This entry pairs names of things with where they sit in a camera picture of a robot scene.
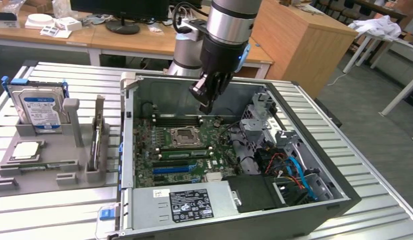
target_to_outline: wooden cabinet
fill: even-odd
[[[316,98],[357,32],[328,15],[263,0],[252,36],[275,60],[267,79],[299,82]]]

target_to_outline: slotted metal work surface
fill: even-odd
[[[117,197],[120,75],[131,70],[40,62],[25,71],[20,71],[16,77],[37,81],[67,80],[71,97],[81,101],[81,123],[91,123],[96,95],[105,96],[105,121],[112,126],[107,186],[0,197],[0,240],[92,240],[96,239],[97,210],[115,203]],[[144,70],[139,72],[159,73]],[[404,199],[303,89],[289,82],[275,81],[275,85],[363,197],[361,202],[343,217],[331,219],[309,236],[299,239],[413,240],[413,210]],[[291,129],[284,114],[280,112],[277,115]],[[17,120],[13,103],[4,94],[0,98],[0,161],[16,132]],[[113,227],[115,222],[109,221],[107,225],[101,225],[101,232],[112,231]]]

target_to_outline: white cloth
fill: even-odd
[[[390,21],[390,17],[382,16],[377,19],[371,19],[365,21],[353,21],[349,27],[359,32],[357,37],[364,33],[382,38],[385,41],[393,41],[398,38],[401,33],[400,26]]]

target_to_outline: green circuit board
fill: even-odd
[[[157,127],[151,119],[135,120],[137,188],[201,183],[207,173],[221,172],[224,177],[236,175],[228,162],[228,158],[236,162],[233,146],[219,139],[228,124],[217,126],[216,123],[215,117],[204,117],[200,127]],[[193,133],[199,138],[196,145],[184,144],[184,138],[183,145],[177,145],[173,137],[176,131],[185,131],[189,135]],[[179,168],[181,161],[188,163],[189,172],[153,174],[155,169]],[[175,163],[176,166],[156,167],[155,163],[160,162]]]

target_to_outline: gray floor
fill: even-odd
[[[89,64],[84,53],[0,46],[0,79],[13,77],[24,60]],[[348,60],[345,56],[340,69]],[[135,59],[131,67],[136,68],[139,63]],[[163,61],[152,62],[148,69],[159,70],[165,65]],[[331,81],[343,74],[340,69]],[[378,114],[398,92],[380,74],[363,66],[336,85],[327,86],[319,99],[343,121],[344,133],[413,207],[413,107],[402,102],[388,117]]]

